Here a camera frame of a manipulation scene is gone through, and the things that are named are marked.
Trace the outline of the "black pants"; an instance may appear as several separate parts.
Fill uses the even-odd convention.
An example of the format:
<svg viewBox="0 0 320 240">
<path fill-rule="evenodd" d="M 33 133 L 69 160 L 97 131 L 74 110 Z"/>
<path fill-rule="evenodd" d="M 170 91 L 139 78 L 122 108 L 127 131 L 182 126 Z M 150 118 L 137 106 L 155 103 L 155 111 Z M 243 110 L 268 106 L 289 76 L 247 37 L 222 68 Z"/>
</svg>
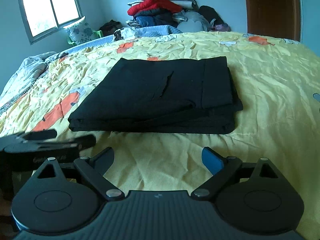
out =
<svg viewBox="0 0 320 240">
<path fill-rule="evenodd" d="M 74 132 L 228 134 L 242 109 L 224 56 L 120 59 L 68 121 Z"/>
</svg>

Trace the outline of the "grey patterned blanket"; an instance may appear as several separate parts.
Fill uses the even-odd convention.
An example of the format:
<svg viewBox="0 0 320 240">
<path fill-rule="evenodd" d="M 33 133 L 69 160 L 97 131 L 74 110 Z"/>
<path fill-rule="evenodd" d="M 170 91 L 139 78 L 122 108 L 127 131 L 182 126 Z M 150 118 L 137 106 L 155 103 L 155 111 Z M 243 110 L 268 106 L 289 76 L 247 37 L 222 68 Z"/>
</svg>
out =
<svg viewBox="0 0 320 240">
<path fill-rule="evenodd" d="M 19 98 L 26 94 L 37 79 L 44 76 L 52 61 L 61 59 L 66 55 L 68 55 L 66 52 L 50 51 L 25 58 L 1 93 L 1 114 L 5 113 Z"/>
</svg>

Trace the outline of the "floral white pillow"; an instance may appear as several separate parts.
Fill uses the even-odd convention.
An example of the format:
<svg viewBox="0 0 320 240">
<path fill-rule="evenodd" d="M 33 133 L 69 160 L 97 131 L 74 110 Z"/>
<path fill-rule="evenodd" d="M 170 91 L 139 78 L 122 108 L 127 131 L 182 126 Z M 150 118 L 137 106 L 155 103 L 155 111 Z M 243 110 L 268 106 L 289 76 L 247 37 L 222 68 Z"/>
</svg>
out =
<svg viewBox="0 0 320 240">
<path fill-rule="evenodd" d="M 86 21 L 85 16 L 78 21 L 64 27 L 69 38 L 76 45 L 97 39 L 97 35 Z"/>
</svg>

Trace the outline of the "black bag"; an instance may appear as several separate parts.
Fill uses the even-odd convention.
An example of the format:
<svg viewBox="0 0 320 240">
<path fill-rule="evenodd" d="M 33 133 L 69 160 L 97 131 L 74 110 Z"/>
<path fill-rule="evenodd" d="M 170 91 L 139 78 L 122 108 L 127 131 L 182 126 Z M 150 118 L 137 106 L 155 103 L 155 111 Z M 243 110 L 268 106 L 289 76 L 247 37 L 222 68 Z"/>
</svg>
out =
<svg viewBox="0 0 320 240">
<path fill-rule="evenodd" d="M 122 28 L 122 24 L 118 21 L 110 20 L 109 22 L 105 23 L 103 26 L 100 27 L 100 31 L 102 31 L 103 36 L 113 35 L 114 32 L 120 28 Z"/>
</svg>

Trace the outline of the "yellow floral bedspread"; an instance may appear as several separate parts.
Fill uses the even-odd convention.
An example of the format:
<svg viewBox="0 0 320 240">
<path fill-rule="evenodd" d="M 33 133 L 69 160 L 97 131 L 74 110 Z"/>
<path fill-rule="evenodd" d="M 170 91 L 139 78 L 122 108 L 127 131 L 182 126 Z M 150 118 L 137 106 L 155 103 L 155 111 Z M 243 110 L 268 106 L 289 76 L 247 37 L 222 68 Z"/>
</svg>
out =
<svg viewBox="0 0 320 240">
<path fill-rule="evenodd" d="M 244 109 L 228 135 L 97 132 L 96 155 L 112 147 L 116 159 L 105 177 L 121 190 L 193 191 L 210 174 L 201 150 L 246 162 L 269 158 L 304 201 L 298 231 L 319 239 L 319 57 L 306 46 L 241 33 L 184 33 L 141 37 L 77 49 L 48 66 L 46 75 L 1 115 L 1 135 L 31 131 L 65 97 L 80 105 L 116 62 L 224 56 Z"/>
</svg>

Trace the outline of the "red jacket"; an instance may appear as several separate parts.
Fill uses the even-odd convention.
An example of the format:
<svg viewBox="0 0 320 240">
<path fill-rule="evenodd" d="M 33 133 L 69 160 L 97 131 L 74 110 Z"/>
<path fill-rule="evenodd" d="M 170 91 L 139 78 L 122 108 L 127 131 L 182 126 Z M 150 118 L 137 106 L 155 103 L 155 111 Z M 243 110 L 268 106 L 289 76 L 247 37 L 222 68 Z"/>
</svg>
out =
<svg viewBox="0 0 320 240">
<path fill-rule="evenodd" d="M 132 6 L 127 14 L 130 16 L 135 16 L 141 11 L 155 10 L 155 9 L 165 9 L 171 13 L 178 13 L 182 10 L 182 7 L 175 4 L 169 0 L 144 0 L 143 2 Z"/>
</svg>

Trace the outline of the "pile of clothes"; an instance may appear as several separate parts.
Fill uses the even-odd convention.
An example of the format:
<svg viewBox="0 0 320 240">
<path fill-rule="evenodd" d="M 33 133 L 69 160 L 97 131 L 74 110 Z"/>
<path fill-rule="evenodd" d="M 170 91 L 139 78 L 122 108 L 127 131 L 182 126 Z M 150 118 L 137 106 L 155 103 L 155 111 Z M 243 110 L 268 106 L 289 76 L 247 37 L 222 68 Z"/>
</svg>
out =
<svg viewBox="0 0 320 240">
<path fill-rule="evenodd" d="M 210 6 L 198 6 L 195 0 L 136 0 L 129 3 L 126 21 L 131 28 L 169 25 L 183 33 L 231 31 L 230 26 Z"/>
</svg>

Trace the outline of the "brown wooden door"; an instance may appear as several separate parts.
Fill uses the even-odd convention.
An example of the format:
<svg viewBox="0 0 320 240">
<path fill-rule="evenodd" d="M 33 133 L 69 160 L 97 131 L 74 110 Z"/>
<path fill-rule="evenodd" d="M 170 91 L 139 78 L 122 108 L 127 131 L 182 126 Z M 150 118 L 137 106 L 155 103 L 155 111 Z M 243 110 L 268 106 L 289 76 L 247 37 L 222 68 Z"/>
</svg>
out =
<svg viewBox="0 0 320 240">
<path fill-rule="evenodd" d="M 246 0 L 247 31 L 300 40 L 300 0 Z"/>
</svg>

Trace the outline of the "window with grey frame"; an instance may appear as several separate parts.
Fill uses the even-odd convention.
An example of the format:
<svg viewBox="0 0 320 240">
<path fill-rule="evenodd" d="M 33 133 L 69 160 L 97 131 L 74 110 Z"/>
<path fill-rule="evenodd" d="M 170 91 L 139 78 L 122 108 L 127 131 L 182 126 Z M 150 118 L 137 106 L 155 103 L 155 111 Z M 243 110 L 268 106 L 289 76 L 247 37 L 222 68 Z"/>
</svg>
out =
<svg viewBox="0 0 320 240">
<path fill-rule="evenodd" d="M 18 0 L 30 44 L 82 17 L 78 0 Z"/>
</svg>

